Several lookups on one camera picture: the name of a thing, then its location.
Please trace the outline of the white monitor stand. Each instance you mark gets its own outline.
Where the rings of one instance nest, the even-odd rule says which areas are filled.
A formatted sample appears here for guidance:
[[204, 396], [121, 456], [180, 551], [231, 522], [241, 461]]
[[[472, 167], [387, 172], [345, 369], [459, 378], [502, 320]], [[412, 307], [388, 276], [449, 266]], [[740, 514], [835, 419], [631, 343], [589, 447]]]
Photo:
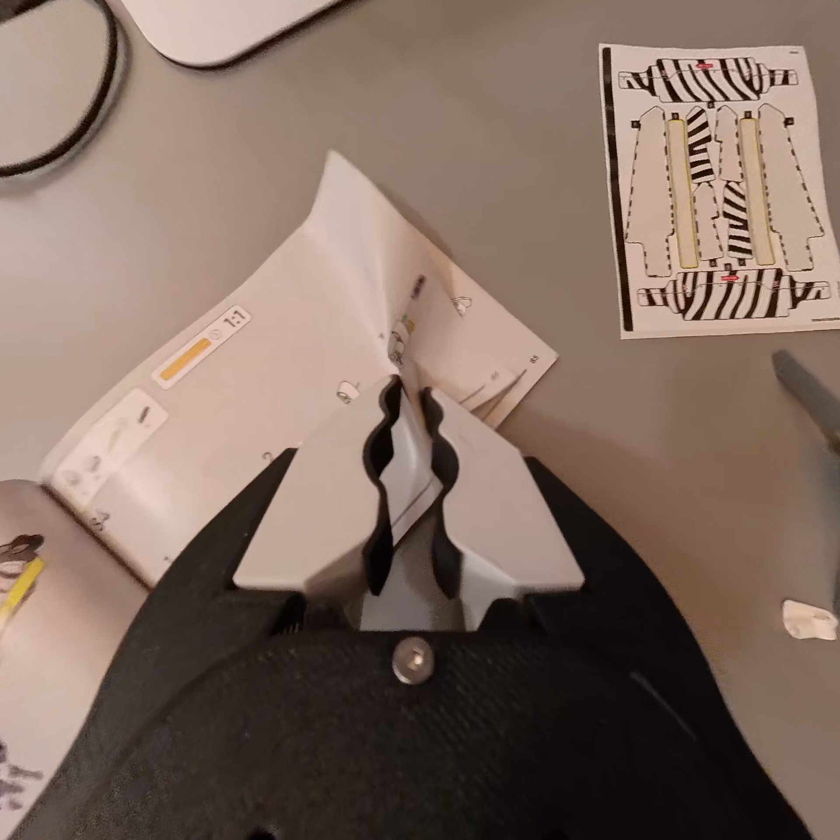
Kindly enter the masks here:
[[122, 1], [142, 36], [164, 58], [183, 67], [224, 66], [338, 1]]

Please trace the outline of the zebra striped sticker sheet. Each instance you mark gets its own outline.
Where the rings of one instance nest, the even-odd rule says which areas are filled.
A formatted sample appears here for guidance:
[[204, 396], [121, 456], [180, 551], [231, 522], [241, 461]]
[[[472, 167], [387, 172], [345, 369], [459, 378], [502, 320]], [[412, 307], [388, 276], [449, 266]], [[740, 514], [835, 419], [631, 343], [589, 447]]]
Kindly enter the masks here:
[[623, 340], [838, 331], [801, 45], [599, 45]]

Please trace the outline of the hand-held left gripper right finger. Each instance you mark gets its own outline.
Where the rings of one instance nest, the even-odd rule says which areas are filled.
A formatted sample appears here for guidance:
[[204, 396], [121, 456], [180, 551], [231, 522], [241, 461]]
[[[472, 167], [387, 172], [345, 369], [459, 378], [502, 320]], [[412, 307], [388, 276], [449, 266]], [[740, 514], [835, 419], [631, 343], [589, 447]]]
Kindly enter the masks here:
[[421, 392], [441, 484], [434, 578], [478, 627], [494, 602], [578, 592], [585, 582], [522, 453], [436, 388]]

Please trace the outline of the lego helicopter model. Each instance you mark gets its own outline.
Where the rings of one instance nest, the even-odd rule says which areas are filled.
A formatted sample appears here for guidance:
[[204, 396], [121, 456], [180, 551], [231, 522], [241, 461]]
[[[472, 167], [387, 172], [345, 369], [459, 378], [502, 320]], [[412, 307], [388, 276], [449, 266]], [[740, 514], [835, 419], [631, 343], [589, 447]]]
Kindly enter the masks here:
[[773, 372], [820, 430], [828, 450], [839, 460], [839, 399], [788, 350], [771, 355]]

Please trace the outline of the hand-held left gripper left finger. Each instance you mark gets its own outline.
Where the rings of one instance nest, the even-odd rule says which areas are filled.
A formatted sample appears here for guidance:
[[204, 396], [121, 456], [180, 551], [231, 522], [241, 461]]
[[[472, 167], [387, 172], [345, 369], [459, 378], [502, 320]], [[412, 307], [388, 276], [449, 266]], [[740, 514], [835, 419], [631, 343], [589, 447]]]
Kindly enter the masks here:
[[296, 450], [234, 573], [240, 590], [300, 594], [360, 624], [394, 540], [382, 474], [394, 458], [402, 383], [387, 375]]

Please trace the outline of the white lego wedge piece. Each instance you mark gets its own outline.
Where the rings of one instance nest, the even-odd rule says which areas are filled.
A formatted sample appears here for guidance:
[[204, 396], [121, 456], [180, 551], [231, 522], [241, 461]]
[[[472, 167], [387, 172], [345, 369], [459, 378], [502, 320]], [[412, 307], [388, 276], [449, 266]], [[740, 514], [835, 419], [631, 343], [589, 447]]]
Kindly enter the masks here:
[[787, 599], [782, 603], [781, 616], [784, 630], [794, 639], [837, 640], [838, 618], [829, 610]]

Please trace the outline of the white instruction booklet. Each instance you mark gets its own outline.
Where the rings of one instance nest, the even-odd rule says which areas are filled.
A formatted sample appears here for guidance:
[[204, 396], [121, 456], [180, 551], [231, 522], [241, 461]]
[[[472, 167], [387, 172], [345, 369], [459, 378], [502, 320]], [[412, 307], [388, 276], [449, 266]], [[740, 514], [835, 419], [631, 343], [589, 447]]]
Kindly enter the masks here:
[[408, 362], [497, 428], [558, 360], [358, 169], [242, 286], [2, 481], [2, 838], [67, 755], [143, 601], [276, 457]]

